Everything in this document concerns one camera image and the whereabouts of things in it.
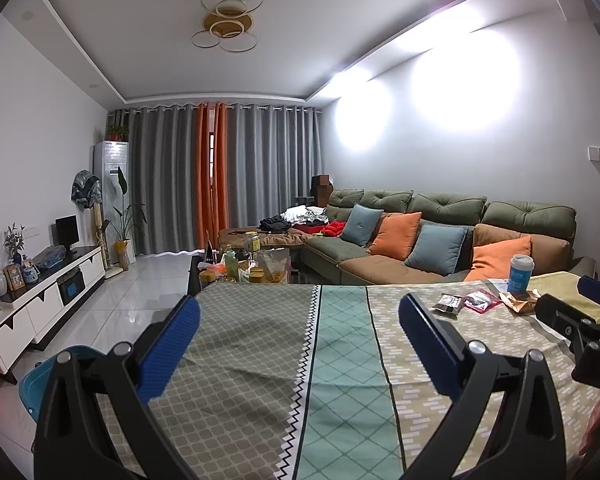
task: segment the teal tablecloth stripe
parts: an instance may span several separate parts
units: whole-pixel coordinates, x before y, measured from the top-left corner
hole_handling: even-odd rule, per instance
[[[393,480],[402,473],[365,288],[324,286],[296,479]]]

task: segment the patterned tablecloth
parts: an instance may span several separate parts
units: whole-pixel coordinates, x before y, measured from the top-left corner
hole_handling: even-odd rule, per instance
[[[478,286],[211,285],[198,296],[200,329],[151,410],[204,480],[397,480],[449,407],[400,328],[400,298],[414,292],[432,306]],[[463,309],[454,325],[493,352],[544,352],[576,453],[600,391],[571,379],[564,342],[504,306]],[[461,470],[478,460],[500,400]],[[106,397],[100,406],[121,460],[140,472]]]

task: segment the silver screw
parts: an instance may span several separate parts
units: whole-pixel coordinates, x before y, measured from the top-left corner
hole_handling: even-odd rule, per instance
[[[118,357],[122,357],[131,353],[131,344],[123,341],[122,343],[118,343],[113,347],[113,353]]]
[[[541,363],[544,360],[544,355],[542,355],[542,352],[536,350],[535,348],[533,350],[529,350],[529,357],[531,357],[531,359],[537,363]]]
[[[63,350],[58,354],[56,359],[61,365],[68,363],[70,361],[70,352],[68,350]]]
[[[472,354],[480,355],[484,354],[487,351],[486,346],[481,341],[470,341],[469,342],[469,351]]]

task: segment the white tv stand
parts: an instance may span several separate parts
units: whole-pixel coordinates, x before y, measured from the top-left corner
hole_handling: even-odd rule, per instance
[[[84,278],[82,290],[69,304],[64,304],[58,279],[80,267]],[[0,377],[17,384],[12,367],[27,346],[44,350],[58,330],[77,312],[104,282],[104,265],[99,246],[78,247],[77,253],[45,270],[40,279],[26,288],[0,298]]]

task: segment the wall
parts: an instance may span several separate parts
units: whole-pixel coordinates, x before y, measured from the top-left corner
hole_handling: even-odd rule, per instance
[[[38,226],[24,252],[50,245],[56,218],[78,215],[80,242],[93,242],[92,213],[70,200],[73,178],[92,169],[106,110],[84,94],[0,16],[0,266],[3,232]]]
[[[577,210],[576,255],[600,273],[600,38],[559,13],[434,49],[321,115],[336,188],[484,194]]]

